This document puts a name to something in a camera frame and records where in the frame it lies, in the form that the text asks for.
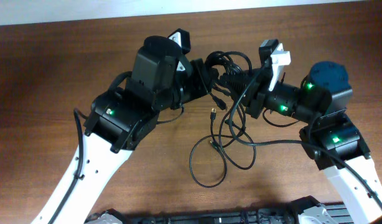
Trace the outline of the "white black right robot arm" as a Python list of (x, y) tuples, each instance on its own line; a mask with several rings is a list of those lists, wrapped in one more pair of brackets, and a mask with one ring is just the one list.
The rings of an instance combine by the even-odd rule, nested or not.
[(353, 90), (343, 65), (319, 62), (299, 87), (279, 80), (273, 68), (223, 74), (236, 105), (258, 118), (264, 109), (306, 123), (300, 144), (341, 196), (355, 223), (382, 220), (382, 185), (361, 132), (346, 114)]

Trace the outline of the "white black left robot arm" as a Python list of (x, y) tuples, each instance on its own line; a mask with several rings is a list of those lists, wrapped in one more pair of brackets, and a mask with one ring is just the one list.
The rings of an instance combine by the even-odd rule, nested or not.
[(159, 114), (210, 93), (218, 71), (188, 60), (188, 43), (150, 36), (77, 126), (78, 147), (36, 223), (83, 223), (114, 173), (159, 124)]

